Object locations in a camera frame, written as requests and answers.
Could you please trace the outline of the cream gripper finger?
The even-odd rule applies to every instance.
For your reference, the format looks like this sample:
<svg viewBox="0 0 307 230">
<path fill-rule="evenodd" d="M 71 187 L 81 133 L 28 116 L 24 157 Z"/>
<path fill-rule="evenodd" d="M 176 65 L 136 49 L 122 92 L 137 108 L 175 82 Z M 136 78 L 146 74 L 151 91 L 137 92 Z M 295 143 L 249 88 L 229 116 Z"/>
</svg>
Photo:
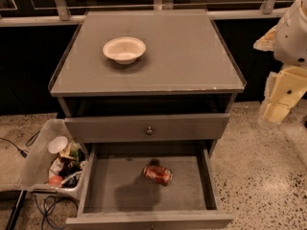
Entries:
<svg viewBox="0 0 307 230">
<path fill-rule="evenodd" d="M 285 106 L 262 102 L 257 122 L 260 127 L 274 128 L 279 126 L 289 113 L 290 109 Z"/>
</svg>

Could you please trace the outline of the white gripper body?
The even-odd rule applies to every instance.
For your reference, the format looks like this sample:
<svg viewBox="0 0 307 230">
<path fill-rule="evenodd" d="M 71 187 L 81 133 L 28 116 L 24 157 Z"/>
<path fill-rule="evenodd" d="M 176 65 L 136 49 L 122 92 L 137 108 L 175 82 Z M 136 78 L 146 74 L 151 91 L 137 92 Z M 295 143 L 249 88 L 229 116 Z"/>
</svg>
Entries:
<svg viewBox="0 0 307 230">
<path fill-rule="evenodd" d="M 278 73 L 270 72 L 265 88 L 265 100 L 268 105 L 291 109 L 306 92 L 307 68 L 286 65 Z"/>
</svg>

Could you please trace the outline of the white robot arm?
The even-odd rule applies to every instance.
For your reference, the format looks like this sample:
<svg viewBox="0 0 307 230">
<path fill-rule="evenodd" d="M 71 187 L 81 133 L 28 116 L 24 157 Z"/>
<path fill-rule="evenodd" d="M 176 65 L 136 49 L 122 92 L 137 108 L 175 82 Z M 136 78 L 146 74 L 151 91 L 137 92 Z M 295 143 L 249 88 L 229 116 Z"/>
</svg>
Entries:
<svg viewBox="0 0 307 230">
<path fill-rule="evenodd" d="M 273 52 L 283 64 L 267 77 L 258 117 L 260 126 L 277 127 L 307 92 L 307 0 L 295 0 L 253 48 Z"/>
</svg>

